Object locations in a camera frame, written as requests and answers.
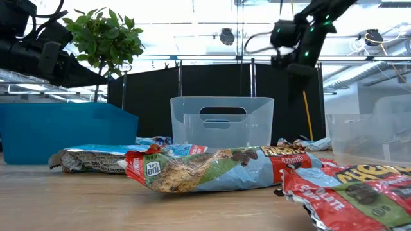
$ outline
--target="potted plant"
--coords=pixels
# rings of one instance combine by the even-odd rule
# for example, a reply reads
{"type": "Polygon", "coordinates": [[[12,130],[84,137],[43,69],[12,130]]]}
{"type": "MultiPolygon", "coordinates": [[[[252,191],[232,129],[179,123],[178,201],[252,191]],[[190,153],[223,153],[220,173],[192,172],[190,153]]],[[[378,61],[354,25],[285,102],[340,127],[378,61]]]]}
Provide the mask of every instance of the potted plant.
{"type": "MultiPolygon", "coordinates": [[[[88,13],[75,10],[80,16],[73,21],[63,18],[66,28],[73,34],[73,44],[78,48],[80,54],[78,61],[88,61],[97,68],[98,74],[104,67],[108,66],[104,76],[112,74],[121,76],[120,67],[123,64],[132,64],[133,56],[143,53],[139,34],[142,29],[136,28],[134,19],[114,13],[109,9],[110,17],[103,17],[103,10],[95,9],[88,13]]],[[[98,85],[94,94],[94,102],[98,98],[98,85]]]]}

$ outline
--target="white plastic container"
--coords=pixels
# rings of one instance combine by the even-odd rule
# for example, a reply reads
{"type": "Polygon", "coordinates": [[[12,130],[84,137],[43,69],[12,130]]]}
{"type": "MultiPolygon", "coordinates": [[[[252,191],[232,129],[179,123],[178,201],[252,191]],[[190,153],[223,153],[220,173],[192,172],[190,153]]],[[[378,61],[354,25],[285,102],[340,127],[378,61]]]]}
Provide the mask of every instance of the white plastic container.
{"type": "Polygon", "coordinates": [[[373,114],[328,114],[337,155],[411,163],[411,96],[379,99],[373,114]]]}
{"type": "Polygon", "coordinates": [[[172,98],[173,140],[176,144],[208,146],[209,151],[270,145],[273,111],[271,98],[172,98]]]}

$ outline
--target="black backdrop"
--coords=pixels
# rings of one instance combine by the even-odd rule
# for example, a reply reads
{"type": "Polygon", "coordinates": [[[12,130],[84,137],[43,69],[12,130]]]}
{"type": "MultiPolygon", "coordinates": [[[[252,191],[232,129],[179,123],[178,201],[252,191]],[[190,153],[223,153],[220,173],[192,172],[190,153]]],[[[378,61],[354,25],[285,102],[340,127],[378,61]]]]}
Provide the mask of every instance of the black backdrop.
{"type": "MultiPolygon", "coordinates": [[[[181,69],[183,96],[250,96],[250,64],[189,65],[181,69]]],[[[302,94],[288,104],[288,75],[256,64],[257,96],[274,98],[272,144],[310,138],[302,94]]],[[[123,77],[110,82],[109,103],[121,108],[123,77]]],[[[170,99],[179,96],[179,70],[129,74],[125,110],[139,116],[139,137],[172,136],[170,99]]],[[[314,76],[306,90],[314,139],[325,137],[322,81],[314,76]]]]}

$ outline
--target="wooden table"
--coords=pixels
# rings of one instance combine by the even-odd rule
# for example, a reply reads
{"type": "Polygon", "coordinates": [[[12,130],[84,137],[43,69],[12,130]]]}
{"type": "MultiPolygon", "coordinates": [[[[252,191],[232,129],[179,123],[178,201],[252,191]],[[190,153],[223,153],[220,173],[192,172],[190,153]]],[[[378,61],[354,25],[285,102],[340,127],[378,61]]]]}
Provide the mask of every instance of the wooden table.
{"type": "Polygon", "coordinates": [[[161,194],[125,176],[0,162],[0,230],[315,230],[274,189],[161,194]]]}

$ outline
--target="blue plastic bin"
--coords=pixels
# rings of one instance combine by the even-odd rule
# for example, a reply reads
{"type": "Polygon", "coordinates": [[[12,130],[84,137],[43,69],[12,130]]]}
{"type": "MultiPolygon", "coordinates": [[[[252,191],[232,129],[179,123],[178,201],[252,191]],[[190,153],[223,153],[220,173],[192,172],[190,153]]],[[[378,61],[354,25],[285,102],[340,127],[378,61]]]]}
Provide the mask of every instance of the blue plastic bin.
{"type": "Polygon", "coordinates": [[[0,134],[7,164],[47,164],[61,149],[136,141],[138,117],[106,103],[2,103],[0,134]]]}

